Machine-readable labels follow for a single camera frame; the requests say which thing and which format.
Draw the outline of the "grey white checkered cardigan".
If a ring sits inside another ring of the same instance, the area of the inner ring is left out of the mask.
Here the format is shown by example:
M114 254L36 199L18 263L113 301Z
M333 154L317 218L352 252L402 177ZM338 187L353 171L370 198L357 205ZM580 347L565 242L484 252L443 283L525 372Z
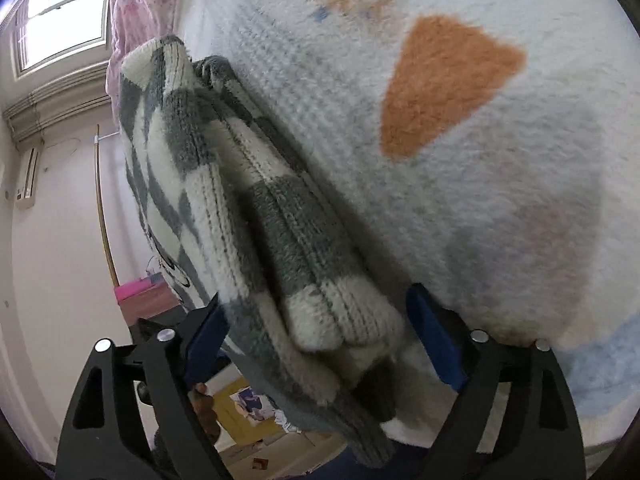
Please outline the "grey white checkered cardigan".
M305 168L220 56L175 36L122 61L118 122L140 223L188 309L216 301L224 350L303 430L386 465L400 312Z

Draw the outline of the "clothes pile on floor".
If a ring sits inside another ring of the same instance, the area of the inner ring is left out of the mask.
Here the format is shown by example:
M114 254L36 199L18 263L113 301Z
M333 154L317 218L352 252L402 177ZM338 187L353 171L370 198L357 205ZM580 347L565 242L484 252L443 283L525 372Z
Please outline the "clothes pile on floor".
M236 411L252 427L257 427L263 422L274 422L286 434L302 432L286 418L284 411L277 408L268 396L258 394L253 388L245 387L232 393L230 400Z

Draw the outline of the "pink grey hanging towel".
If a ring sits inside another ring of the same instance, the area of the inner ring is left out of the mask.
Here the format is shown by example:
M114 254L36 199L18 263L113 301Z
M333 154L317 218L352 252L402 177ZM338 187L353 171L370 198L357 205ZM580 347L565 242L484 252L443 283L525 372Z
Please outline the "pink grey hanging towel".
M180 301L163 278L139 278L114 289L116 302L127 326L134 326L139 318L154 318Z

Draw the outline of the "white patterned bed blanket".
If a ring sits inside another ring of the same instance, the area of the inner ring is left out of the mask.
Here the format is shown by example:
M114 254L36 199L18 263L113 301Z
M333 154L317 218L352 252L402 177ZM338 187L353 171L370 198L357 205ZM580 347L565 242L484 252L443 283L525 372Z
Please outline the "white patterned bed blanket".
M585 445L639 407L639 38L616 0L179 0L382 289L544 338Z

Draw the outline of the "window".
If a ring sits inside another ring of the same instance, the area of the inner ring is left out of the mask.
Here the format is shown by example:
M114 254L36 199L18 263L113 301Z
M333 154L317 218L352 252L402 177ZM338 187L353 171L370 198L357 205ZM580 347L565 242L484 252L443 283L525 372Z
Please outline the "window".
M12 32L17 75L106 41L107 0L24 0Z

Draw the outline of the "purple pink floral duvet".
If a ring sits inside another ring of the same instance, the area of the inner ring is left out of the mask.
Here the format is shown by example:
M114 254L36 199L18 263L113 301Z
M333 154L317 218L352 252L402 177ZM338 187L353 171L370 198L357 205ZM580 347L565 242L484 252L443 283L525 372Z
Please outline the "purple pink floral duvet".
M147 41L163 37L174 28L177 0L110 0L111 50L105 90L117 116L122 60Z

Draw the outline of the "wall air conditioner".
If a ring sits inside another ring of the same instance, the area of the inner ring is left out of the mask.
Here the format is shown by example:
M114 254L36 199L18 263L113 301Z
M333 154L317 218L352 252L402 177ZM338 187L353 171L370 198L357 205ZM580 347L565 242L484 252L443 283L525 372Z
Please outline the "wall air conditioner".
M26 210L35 205L38 171L43 151L41 142L32 145L21 156L15 185L15 207Z

